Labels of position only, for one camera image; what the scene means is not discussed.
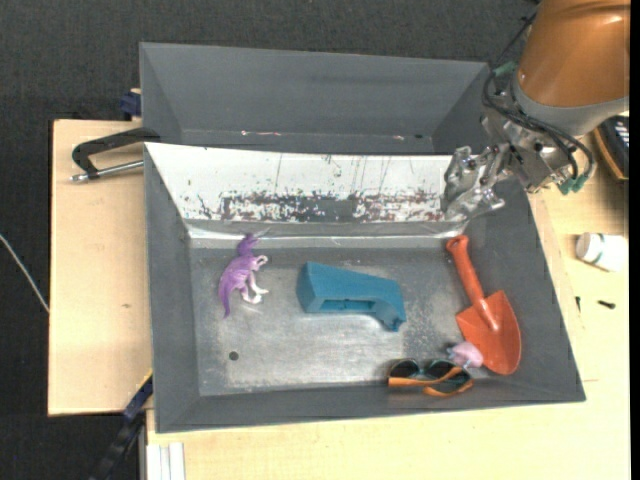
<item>orange toy shovel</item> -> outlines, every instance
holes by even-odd
[[[509,375],[520,364],[520,328],[502,290],[485,298],[467,252],[468,243],[469,238],[460,235],[446,245],[471,300],[471,306],[458,313],[456,321],[465,339],[484,356],[484,366],[501,375]]]

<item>pink toy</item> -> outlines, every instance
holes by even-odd
[[[484,358],[482,353],[468,341],[458,343],[456,346],[448,348],[449,359],[463,368],[480,368]]]
[[[253,255],[253,247],[257,243],[258,239],[255,236],[246,235],[236,248],[238,256],[231,260],[220,277],[218,297],[224,306],[224,318],[231,313],[229,298],[233,290],[239,290],[243,300],[251,304],[258,304],[262,295],[269,293],[269,290],[264,290],[256,284],[254,272],[260,270],[268,261],[266,256]],[[249,288],[255,294],[253,297],[249,295]]]

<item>wooden table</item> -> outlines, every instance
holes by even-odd
[[[54,125],[51,416],[122,411],[151,368],[141,172],[68,180],[76,144],[137,126]],[[139,158],[138,146],[98,162]],[[188,480],[630,478],[628,262],[605,272],[574,254],[585,231],[628,238],[627,198],[603,167],[578,194],[530,202],[586,402],[179,434],[153,431],[151,403],[147,441],[184,443]]]

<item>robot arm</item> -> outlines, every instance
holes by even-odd
[[[451,160],[441,204],[447,218],[499,208],[493,185],[510,176],[528,192],[582,188],[595,161],[580,139],[628,110],[630,15],[630,0],[540,2],[507,87],[492,91],[499,70],[484,87],[482,123],[497,145],[476,158],[461,148]]]

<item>shovel blade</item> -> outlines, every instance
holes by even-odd
[[[509,375],[520,364],[520,328],[503,291],[496,292],[485,300],[497,323],[496,328],[487,324],[476,306],[458,313],[456,321],[465,339],[473,343],[484,356],[484,366],[500,375]]]

